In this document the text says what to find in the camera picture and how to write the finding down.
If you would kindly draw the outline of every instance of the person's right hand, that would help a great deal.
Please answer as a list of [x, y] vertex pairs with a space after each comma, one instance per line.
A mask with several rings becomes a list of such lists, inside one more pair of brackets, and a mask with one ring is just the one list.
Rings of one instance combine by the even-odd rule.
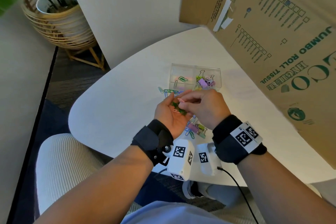
[[223, 95], [215, 90], [191, 91], [181, 99], [185, 103], [180, 103], [178, 107], [195, 114], [199, 121], [211, 130], [231, 115]]

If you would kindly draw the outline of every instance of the wicker plant stand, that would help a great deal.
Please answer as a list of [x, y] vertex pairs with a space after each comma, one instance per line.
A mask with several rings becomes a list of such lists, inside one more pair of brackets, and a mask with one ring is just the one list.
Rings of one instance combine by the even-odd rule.
[[[101, 59], [93, 50], [97, 45], [89, 24], [79, 5], [57, 14], [43, 14], [36, 8], [37, 0], [23, 0], [22, 9], [33, 27], [52, 44], [64, 48], [70, 60], [77, 60], [104, 71], [104, 56]], [[89, 50], [97, 63], [76, 57]]]

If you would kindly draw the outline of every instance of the clear plastic box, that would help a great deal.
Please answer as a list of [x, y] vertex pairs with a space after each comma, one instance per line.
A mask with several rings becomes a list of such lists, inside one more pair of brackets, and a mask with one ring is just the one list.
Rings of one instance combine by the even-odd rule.
[[[198, 82], [203, 79], [203, 86]], [[171, 64], [170, 90], [219, 90], [222, 87], [220, 68]]]

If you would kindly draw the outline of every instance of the person's left hand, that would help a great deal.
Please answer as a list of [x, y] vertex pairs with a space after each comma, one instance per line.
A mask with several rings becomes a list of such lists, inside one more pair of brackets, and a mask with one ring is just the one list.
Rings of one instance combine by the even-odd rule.
[[191, 90], [186, 90], [175, 98], [174, 93], [172, 92], [161, 103], [159, 103], [155, 109], [154, 119], [162, 122], [169, 129], [174, 139], [182, 134], [192, 115], [191, 113], [187, 113], [187, 115], [184, 116], [181, 113], [173, 112], [175, 107], [172, 106], [171, 103], [173, 101], [179, 103], [177, 98], [181, 98], [189, 92], [191, 92]]

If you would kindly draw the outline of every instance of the soil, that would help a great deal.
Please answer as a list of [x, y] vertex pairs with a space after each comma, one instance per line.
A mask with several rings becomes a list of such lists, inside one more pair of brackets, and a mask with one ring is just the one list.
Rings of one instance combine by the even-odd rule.
[[61, 12], [69, 10], [69, 9], [75, 7], [76, 5], [78, 5], [78, 2], [76, 0], [65, 0], [65, 2], [67, 3], [67, 6], [60, 6], [60, 4], [58, 4], [58, 3], [55, 4], [57, 9], [51, 5], [48, 8], [47, 13], [49, 13], [49, 14], [61, 13]]

